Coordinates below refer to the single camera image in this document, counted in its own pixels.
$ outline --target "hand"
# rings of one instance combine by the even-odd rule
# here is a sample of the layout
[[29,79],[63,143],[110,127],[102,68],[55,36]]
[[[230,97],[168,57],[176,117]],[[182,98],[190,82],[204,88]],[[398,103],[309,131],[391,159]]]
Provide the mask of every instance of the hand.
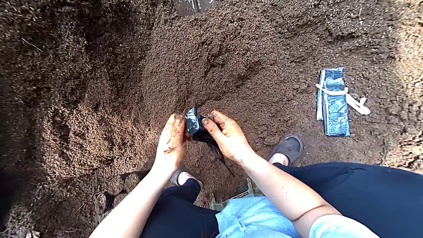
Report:
[[[225,157],[241,165],[244,159],[256,155],[234,120],[218,111],[212,111],[209,118],[204,118],[201,122],[216,140]],[[219,130],[216,123],[222,128],[222,131]]]
[[170,116],[160,135],[152,170],[166,173],[168,176],[178,169],[185,156],[184,131],[186,131],[184,116],[177,114]]

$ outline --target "black pants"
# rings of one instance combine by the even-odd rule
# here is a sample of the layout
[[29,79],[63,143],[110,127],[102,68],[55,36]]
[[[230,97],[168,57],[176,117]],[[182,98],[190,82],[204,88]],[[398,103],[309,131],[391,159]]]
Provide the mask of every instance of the black pants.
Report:
[[[381,238],[423,237],[423,175],[360,163],[274,165]],[[217,212],[193,205],[199,192],[194,179],[164,189],[141,237],[215,237]]]

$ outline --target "plastic wrapper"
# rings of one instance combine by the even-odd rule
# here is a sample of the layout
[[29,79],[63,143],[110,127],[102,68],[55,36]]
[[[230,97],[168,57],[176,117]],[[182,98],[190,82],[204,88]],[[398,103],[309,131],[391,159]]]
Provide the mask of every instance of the plastic wrapper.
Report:
[[[319,84],[322,88],[330,91],[344,90],[343,68],[322,70]],[[326,135],[350,136],[348,106],[345,95],[332,96],[319,90],[316,109],[316,119],[324,121]]]
[[235,176],[229,167],[226,165],[225,157],[223,157],[222,151],[220,151],[217,142],[210,135],[210,133],[204,128],[201,120],[208,118],[204,115],[197,115],[197,107],[193,107],[185,114],[185,127],[188,133],[191,135],[193,140],[207,143],[210,150],[219,158],[219,160],[226,166],[232,176]]

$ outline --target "blue plastic package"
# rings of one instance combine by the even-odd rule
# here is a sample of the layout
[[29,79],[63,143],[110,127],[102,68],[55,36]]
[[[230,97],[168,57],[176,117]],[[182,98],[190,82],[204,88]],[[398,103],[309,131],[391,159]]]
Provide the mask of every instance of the blue plastic package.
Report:
[[[344,91],[343,68],[324,69],[319,84],[329,91]],[[330,95],[319,90],[317,94],[316,119],[324,121],[328,136],[350,136],[348,106],[345,95]]]

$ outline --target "foot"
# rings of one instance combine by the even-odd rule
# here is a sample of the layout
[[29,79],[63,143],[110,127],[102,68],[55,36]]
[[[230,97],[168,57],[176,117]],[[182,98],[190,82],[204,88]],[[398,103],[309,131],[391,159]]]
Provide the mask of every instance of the foot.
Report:
[[202,182],[200,182],[196,177],[190,175],[188,172],[185,172],[185,171],[182,172],[182,173],[180,173],[178,175],[178,179],[177,179],[178,180],[178,184],[179,185],[184,185],[184,183],[186,183],[187,180],[190,179],[190,178],[195,179],[200,184],[201,189],[203,189]]
[[301,139],[296,135],[286,135],[272,149],[266,158],[270,163],[281,163],[291,165],[303,151]]
[[289,165],[289,159],[284,154],[276,153],[270,158],[269,163],[280,163],[283,165]]

